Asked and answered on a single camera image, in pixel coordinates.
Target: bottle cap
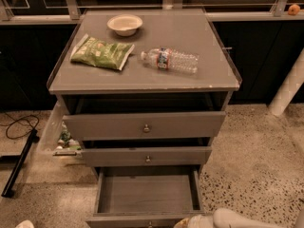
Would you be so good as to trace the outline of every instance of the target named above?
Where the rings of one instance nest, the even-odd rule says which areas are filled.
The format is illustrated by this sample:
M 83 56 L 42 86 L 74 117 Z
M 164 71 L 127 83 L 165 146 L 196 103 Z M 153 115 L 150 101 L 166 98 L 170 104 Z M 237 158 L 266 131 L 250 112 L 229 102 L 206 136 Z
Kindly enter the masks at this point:
M 146 53 L 145 53 L 144 51 L 142 51 L 142 53 L 141 53 L 141 59 L 142 59 L 143 61 L 146 60 Z

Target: gray countertop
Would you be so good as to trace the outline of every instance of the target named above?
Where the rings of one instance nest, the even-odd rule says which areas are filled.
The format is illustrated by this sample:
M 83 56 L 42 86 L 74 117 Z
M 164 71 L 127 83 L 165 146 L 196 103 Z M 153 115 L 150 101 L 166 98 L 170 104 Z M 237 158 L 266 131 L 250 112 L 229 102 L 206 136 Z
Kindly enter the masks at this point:
M 142 27 L 130 37 L 110 30 L 107 21 L 118 14 L 140 16 Z M 132 43 L 135 48 L 122 71 L 73 64 L 73 47 L 85 34 L 108 43 Z M 143 66 L 141 52 L 168 47 L 199 55 L 196 75 L 182 75 Z M 141 91 L 238 90 L 239 81 L 201 9 L 89 10 L 49 87 L 51 94 L 99 94 Z

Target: black pole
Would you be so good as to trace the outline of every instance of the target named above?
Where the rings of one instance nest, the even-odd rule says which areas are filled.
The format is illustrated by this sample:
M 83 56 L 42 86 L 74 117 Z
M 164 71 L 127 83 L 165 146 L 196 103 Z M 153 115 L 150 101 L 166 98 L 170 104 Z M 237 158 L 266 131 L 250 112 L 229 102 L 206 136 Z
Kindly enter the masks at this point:
M 22 153 L 20 155 L 20 158 L 18 160 L 18 162 L 16 163 L 16 165 L 14 166 L 9 180 L 6 184 L 6 187 L 4 188 L 3 192 L 2 192 L 2 197 L 4 198 L 11 198 L 14 194 L 14 192 L 11 190 L 12 186 L 15 184 L 16 179 L 19 175 L 19 172 L 21 170 L 21 167 L 24 163 L 24 161 L 26 160 L 26 157 L 28 155 L 28 152 L 30 150 L 31 144 L 33 143 L 34 139 L 36 138 L 36 134 L 37 134 L 37 130 L 35 128 L 33 128 L 28 136 L 26 145 L 24 146 Z

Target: snack bag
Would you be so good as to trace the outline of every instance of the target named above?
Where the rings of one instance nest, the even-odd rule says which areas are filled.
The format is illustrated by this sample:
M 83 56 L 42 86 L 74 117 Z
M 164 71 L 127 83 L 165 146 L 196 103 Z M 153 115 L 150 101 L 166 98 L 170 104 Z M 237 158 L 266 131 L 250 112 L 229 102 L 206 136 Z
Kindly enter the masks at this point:
M 74 47 L 70 61 L 122 70 L 133 49 L 132 44 L 109 44 L 86 34 Z

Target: drawer knob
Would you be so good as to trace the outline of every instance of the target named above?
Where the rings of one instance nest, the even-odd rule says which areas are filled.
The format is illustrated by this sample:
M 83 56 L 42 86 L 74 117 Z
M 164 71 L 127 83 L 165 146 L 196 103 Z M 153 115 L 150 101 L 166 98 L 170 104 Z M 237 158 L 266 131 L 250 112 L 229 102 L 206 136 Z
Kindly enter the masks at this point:
M 147 162 L 147 163 L 152 162 L 152 160 L 151 160 L 150 156 L 146 156 L 146 158 L 145 158 L 145 162 Z
M 150 127 L 149 127 L 149 125 L 148 125 L 148 124 L 146 124 L 146 125 L 144 126 L 144 128 L 143 128 L 143 132 L 144 132 L 144 133 L 148 133 L 148 132 L 150 132 Z

